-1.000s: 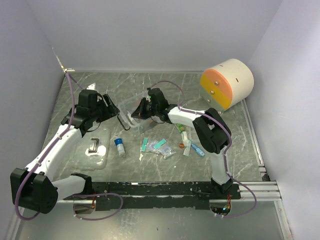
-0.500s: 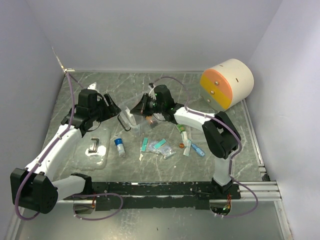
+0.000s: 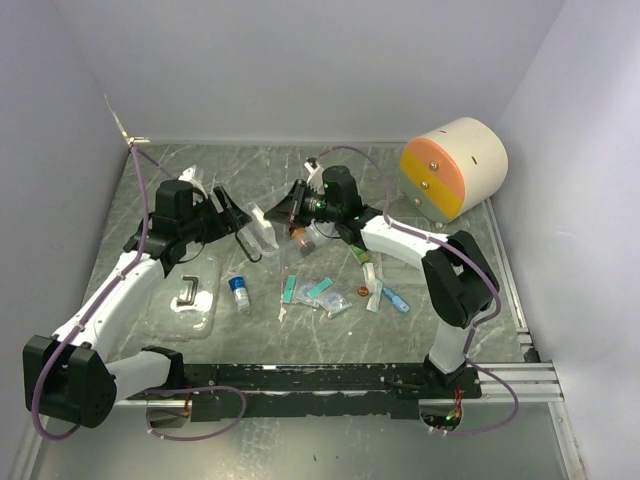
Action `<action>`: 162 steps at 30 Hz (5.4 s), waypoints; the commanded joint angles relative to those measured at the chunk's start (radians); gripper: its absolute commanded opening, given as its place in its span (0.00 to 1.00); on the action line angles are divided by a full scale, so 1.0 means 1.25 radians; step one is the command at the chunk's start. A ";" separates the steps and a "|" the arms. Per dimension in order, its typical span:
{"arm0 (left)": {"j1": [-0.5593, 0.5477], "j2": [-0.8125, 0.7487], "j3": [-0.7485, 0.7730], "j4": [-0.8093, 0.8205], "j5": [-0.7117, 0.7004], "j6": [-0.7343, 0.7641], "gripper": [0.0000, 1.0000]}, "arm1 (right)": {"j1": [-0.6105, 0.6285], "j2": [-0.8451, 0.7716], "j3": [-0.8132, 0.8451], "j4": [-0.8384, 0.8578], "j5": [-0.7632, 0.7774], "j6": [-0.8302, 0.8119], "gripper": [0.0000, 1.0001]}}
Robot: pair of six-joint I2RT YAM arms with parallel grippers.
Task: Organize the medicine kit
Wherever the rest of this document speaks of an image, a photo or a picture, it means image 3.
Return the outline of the clear plastic storage box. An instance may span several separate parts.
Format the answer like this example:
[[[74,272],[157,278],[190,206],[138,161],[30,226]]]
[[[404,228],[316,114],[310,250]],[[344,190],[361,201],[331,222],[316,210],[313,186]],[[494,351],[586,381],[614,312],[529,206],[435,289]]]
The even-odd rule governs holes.
[[[253,200],[249,200],[241,206],[242,210],[250,215],[249,204],[255,202],[263,210],[268,211],[278,202],[280,202],[291,188],[292,184],[285,184],[272,192],[268,192]],[[252,253],[258,253],[262,256],[260,263],[273,272],[280,272],[300,261],[305,257],[302,257],[297,245],[290,239],[289,227],[286,224],[280,224],[271,222],[276,230],[276,237],[279,244],[279,249],[269,251],[266,247],[261,246],[256,239],[252,221],[241,230],[243,239],[248,243],[250,251]]]

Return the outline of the brown medicine bottle orange cap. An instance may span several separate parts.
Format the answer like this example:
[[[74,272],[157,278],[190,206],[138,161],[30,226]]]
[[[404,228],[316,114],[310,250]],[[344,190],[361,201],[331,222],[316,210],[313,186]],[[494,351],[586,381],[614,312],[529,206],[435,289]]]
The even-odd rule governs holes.
[[[289,227],[290,239],[295,242],[302,257],[306,257],[314,252],[316,244],[308,236],[305,227]]]

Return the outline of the white blue bandage packet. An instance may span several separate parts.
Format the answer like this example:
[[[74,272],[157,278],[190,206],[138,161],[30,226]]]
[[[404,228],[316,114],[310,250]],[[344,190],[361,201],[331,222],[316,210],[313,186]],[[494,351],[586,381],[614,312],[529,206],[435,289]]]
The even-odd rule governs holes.
[[[279,249],[276,230],[273,224],[266,218],[264,210],[255,202],[249,204],[249,213],[252,217],[254,234],[261,246],[269,251]]]

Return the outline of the white medicine bottle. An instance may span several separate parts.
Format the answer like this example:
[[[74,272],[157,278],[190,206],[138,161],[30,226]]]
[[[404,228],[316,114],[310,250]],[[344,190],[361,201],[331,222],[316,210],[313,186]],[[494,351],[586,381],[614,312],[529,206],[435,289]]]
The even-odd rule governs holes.
[[[316,225],[309,225],[305,228],[305,235],[309,242],[313,243],[317,248],[325,245],[331,236],[328,233],[321,232]]]

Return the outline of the teal-header plastic sachet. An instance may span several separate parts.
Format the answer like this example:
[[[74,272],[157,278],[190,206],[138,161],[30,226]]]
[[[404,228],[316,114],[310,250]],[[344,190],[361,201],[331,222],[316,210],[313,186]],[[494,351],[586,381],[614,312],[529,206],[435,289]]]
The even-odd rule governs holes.
[[[291,304],[295,299],[297,277],[295,275],[288,275],[282,290],[281,302],[283,304]]]

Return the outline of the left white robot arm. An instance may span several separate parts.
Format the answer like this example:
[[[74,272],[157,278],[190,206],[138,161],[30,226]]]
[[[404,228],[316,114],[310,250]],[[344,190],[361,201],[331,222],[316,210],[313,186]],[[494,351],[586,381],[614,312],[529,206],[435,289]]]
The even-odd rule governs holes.
[[[187,375],[180,352],[151,346],[111,364],[105,358],[120,330],[190,244],[236,236],[250,221],[222,187],[207,194],[195,180],[160,184],[154,211],[143,218],[90,300],[52,335],[35,335],[23,348],[25,404],[43,437],[50,435],[43,416],[74,429],[95,428],[123,399],[145,391],[173,399],[184,392]]]

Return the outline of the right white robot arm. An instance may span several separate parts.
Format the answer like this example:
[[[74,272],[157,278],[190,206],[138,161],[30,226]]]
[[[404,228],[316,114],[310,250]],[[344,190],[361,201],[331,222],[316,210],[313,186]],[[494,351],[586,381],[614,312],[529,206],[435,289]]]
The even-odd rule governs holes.
[[[264,218],[291,227],[331,223],[348,245],[394,257],[423,271],[439,316],[424,361],[424,384],[443,398],[455,390],[467,364],[474,322],[499,305],[499,284],[476,240],[466,231],[442,235],[392,220],[366,205],[345,166],[315,168],[318,181],[299,179]]]

